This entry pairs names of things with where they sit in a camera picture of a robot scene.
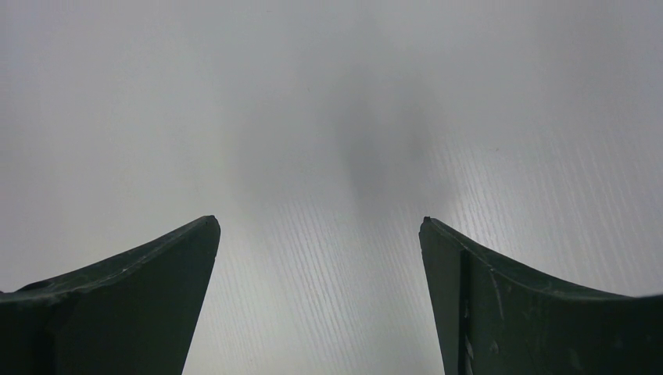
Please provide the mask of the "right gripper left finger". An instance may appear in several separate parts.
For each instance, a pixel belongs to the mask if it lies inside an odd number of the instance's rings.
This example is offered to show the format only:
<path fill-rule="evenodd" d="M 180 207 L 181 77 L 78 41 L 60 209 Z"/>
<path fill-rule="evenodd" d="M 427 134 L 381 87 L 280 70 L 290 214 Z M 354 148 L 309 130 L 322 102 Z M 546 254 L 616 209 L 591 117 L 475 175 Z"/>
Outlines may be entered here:
<path fill-rule="evenodd" d="M 182 373 L 219 242 L 217 219 L 203 216 L 2 293 L 2 373 Z"/>

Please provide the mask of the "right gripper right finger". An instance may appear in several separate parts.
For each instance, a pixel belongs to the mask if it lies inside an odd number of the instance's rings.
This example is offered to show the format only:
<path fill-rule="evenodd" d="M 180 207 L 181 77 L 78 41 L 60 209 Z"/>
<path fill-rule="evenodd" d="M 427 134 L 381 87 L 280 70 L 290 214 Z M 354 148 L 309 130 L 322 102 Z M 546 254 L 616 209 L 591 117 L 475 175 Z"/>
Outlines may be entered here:
<path fill-rule="evenodd" d="M 431 217 L 419 241 L 445 373 L 661 373 L 660 295 L 573 284 Z"/>

